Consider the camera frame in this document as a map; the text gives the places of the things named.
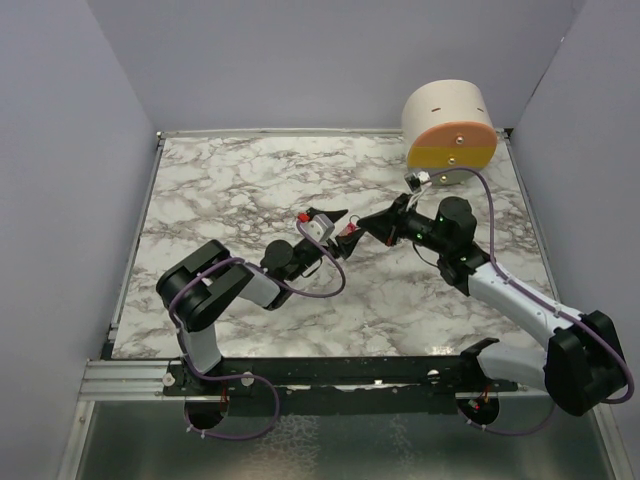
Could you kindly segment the pink strap keyring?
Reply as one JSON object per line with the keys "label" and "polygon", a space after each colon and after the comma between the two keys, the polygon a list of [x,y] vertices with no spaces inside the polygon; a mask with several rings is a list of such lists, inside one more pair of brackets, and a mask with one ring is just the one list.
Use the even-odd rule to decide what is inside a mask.
{"label": "pink strap keyring", "polygon": [[359,220],[358,215],[351,215],[346,226],[337,234],[338,237],[345,237],[351,235],[358,229],[357,221]]}

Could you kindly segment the red tag key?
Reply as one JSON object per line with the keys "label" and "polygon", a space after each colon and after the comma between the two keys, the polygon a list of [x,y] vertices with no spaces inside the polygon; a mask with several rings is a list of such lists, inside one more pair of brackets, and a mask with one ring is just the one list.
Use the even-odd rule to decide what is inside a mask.
{"label": "red tag key", "polygon": [[338,233],[338,237],[351,235],[356,229],[357,227],[355,225],[348,224]]}

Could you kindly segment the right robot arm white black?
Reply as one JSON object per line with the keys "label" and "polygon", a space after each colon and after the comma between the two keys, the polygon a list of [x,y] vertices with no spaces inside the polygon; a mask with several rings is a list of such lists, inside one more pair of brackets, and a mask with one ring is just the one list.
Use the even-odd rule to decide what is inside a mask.
{"label": "right robot arm white black", "polygon": [[584,314],[555,302],[509,274],[477,245],[468,201],[447,197],[428,218],[402,194],[357,225],[388,247],[408,240],[435,252],[447,284],[497,310],[539,344],[528,349],[486,340],[467,349],[472,359],[459,367],[467,389],[481,391],[494,380],[518,383],[546,392],[574,416],[616,401],[620,390],[633,393],[612,320],[600,311]]}

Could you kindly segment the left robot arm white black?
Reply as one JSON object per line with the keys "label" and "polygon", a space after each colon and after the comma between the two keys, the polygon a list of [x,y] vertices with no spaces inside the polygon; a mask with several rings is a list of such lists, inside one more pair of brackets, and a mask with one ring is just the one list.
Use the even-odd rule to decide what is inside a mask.
{"label": "left robot arm white black", "polygon": [[[210,394],[220,385],[217,366],[222,354],[215,322],[236,299],[271,311],[293,295],[326,299],[342,293],[346,274],[340,262],[351,256],[364,235],[353,224],[334,232],[334,223],[346,214],[345,210],[314,208],[299,214],[295,226],[302,240],[295,245],[272,241],[258,265],[234,257],[220,241],[211,240],[161,276],[156,292],[176,328],[181,357],[188,367],[186,382],[195,392]],[[319,293],[294,288],[293,281],[309,277],[311,267],[325,260],[338,271],[337,289]]]}

